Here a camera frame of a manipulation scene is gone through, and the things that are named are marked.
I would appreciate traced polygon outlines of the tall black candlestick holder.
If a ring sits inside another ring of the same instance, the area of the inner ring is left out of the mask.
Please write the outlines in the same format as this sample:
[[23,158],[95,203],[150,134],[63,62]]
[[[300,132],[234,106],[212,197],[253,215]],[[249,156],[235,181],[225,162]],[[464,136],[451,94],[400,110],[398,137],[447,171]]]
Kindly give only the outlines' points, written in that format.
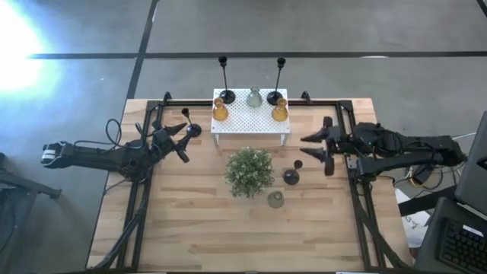
[[226,76],[227,60],[228,59],[226,56],[220,56],[218,58],[218,61],[223,71],[223,77],[224,77],[224,90],[220,93],[220,98],[224,101],[225,104],[231,104],[235,100],[235,94],[232,90],[228,89],[227,76]]
[[277,58],[277,66],[278,66],[278,74],[277,74],[277,79],[275,83],[275,89],[274,91],[271,91],[267,94],[266,100],[269,104],[271,105],[276,105],[278,99],[282,98],[282,94],[278,92],[278,87],[279,87],[279,80],[280,80],[280,75],[282,69],[285,67],[286,59],[283,57],[278,57]]

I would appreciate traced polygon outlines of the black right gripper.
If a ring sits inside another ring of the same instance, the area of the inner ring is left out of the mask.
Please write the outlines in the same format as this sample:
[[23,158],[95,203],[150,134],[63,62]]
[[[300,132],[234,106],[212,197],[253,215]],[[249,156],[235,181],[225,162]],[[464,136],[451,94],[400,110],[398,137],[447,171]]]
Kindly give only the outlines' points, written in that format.
[[316,158],[321,163],[324,162],[324,174],[330,177],[335,171],[335,160],[333,155],[336,153],[343,153],[340,146],[345,142],[346,137],[339,126],[333,125],[331,116],[323,118],[323,128],[318,132],[307,135],[301,138],[302,142],[321,143],[325,141],[326,150],[323,148],[299,148],[299,150],[313,158]]

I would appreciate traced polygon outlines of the short black candlestick holder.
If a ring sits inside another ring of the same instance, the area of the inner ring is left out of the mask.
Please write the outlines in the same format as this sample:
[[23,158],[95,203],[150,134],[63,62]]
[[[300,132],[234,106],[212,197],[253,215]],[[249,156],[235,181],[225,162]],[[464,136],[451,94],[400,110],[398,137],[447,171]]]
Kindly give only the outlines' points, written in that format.
[[186,133],[192,138],[198,137],[202,133],[202,128],[199,124],[195,124],[190,119],[189,109],[183,108],[181,113],[188,119],[189,125],[186,128]]
[[294,167],[292,169],[287,169],[283,174],[283,180],[288,185],[295,185],[300,180],[300,174],[298,170],[301,169],[303,166],[303,162],[301,160],[296,160],[294,162]]

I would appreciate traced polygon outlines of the green artificial plant black pot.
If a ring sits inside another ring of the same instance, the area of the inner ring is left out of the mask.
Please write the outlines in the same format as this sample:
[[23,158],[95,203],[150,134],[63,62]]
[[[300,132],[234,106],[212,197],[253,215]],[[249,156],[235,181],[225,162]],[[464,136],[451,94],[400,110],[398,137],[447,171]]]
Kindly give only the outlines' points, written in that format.
[[228,156],[224,181],[233,197],[253,199],[273,185],[273,172],[268,151],[244,147]]

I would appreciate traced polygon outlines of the dark grey laptop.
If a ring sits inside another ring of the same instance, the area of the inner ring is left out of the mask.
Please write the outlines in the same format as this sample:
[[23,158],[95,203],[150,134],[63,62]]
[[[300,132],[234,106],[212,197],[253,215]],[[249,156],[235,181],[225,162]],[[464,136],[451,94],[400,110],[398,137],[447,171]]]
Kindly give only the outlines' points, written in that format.
[[487,274],[487,110],[451,198],[441,197],[415,260],[439,274]]

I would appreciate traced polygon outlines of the black metal stand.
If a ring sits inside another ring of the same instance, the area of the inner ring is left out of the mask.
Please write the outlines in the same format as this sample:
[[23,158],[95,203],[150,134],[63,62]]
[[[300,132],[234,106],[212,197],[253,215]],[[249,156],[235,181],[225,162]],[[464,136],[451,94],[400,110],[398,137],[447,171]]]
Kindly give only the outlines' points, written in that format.
[[12,254],[37,195],[57,199],[61,194],[60,189],[13,174],[5,162],[6,156],[0,152],[0,274],[10,269]]

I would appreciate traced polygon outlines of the green glass candle holder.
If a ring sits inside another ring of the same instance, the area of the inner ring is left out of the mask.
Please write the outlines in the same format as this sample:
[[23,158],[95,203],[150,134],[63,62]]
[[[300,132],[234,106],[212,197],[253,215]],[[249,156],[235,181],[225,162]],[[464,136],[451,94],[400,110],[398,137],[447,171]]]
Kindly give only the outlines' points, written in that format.
[[282,191],[271,192],[267,196],[268,205],[273,209],[279,209],[285,204],[285,197]]

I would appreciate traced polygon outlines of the white paper sheet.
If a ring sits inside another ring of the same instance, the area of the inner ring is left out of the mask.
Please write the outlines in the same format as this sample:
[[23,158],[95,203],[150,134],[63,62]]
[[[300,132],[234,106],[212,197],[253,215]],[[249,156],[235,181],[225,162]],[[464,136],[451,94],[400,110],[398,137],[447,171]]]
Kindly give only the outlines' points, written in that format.
[[409,248],[418,248],[422,245],[426,231],[428,230],[428,221],[430,217],[431,215],[426,211],[402,217]]

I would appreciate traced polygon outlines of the white perforated metal shelf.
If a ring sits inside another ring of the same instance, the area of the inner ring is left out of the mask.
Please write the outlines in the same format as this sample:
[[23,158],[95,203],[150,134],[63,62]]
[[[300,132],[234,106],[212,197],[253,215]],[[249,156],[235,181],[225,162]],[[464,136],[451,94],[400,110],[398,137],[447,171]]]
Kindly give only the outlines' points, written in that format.
[[284,146],[291,133],[290,114],[288,105],[285,105],[288,116],[283,121],[276,121],[272,111],[276,108],[269,104],[266,95],[273,92],[273,89],[262,88],[259,90],[263,102],[258,107],[251,107],[247,104],[247,97],[251,90],[249,88],[233,88],[236,96],[231,104],[224,104],[228,111],[225,120],[217,120],[212,116],[211,134],[216,146],[222,135],[244,135],[244,134],[267,134],[279,135],[281,145]]

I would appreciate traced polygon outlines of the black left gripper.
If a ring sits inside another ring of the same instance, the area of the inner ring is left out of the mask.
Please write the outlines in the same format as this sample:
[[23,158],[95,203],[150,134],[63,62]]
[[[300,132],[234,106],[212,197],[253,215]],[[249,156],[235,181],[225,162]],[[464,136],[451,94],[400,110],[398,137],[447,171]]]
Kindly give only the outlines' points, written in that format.
[[164,129],[157,131],[153,137],[151,151],[154,153],[154,161],[159,162],[166,158],[170,153],[176,152],[179,158],[184,162],[189,162],[186,154],[186,147],[191,139],[190,135],[185,135],[178,142],[175,142],[170,136],[176,135],[182,129],[185,129],[187,123],[181,123],[175,126],[164,126]]

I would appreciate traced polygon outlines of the clear grey glass candle holder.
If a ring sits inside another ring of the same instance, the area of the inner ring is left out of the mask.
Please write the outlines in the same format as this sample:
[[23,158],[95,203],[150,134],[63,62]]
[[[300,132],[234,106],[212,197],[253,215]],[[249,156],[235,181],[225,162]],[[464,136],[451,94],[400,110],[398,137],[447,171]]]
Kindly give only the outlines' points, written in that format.
[[263,99],[258,86],[252,86],[250,88],[250,93],[247,95],[246,102],[249,107],[253,108],[257,108],[262,105]]

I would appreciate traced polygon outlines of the black table frame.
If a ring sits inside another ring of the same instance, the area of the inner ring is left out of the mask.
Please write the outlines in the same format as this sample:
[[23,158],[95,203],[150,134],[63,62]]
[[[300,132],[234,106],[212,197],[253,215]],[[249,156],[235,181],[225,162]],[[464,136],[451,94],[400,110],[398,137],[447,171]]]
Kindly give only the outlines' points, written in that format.
[[[169,155],[154,169],[144,230],[130,237],[121,265],[140,272],[362,271],[363,257],[374,257],[375,249],[372,240],[359,240],[344,158],[336,156],[336,171],[326,177],[321,163],[299,150],[301,137],[337,107],[351,107],[359,122],[375,121],[368,98],[297,99],[286,145],[277,135],[223,135],[216,146],[211,101],[170,100],[164,123],[181,123],[180,111],[188,108],[203,132],[188,145],[188,163]],[[230,194],[224,166],[242,147],[272,155],[272,188],[285,197],[281,208],[271,208],[263,194]],[[296,160],[303,162],[300,180],[288,185],[283,174]]]

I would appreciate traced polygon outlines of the amber glass candle holder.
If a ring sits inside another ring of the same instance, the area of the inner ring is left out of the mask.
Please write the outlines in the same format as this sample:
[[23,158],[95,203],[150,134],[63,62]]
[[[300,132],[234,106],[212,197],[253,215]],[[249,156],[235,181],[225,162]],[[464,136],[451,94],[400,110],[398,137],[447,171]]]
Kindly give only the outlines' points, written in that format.
[[272,118],[277,122],[284,122],[288,118],[287,100],[279,98],[276,101],[275,108],[272,110]]
[[214,107],[212,111],[212,116],[217,121],[224,121],[228,118],[228,110],[224,105],[224,101],[221,97],[217,97],[213,101]]

